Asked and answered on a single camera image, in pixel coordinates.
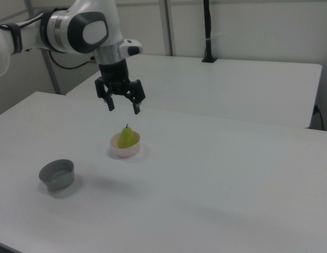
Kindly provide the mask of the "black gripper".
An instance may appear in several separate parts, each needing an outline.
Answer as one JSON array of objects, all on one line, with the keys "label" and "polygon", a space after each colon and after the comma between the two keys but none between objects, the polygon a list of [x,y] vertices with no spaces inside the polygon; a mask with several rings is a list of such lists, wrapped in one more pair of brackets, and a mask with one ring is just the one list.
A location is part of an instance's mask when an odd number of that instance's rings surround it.
[{"label": "black gripper", "polygon": [[113,64],[99,64],[101,77],[95,80],[97,97],[104,100],[109,111],[114,110],[112,94],[125,95],[132,102],[135,115],[140,112],[140,104],[146,98],[140,80],[130,81],[127,62],[123,59]]}]

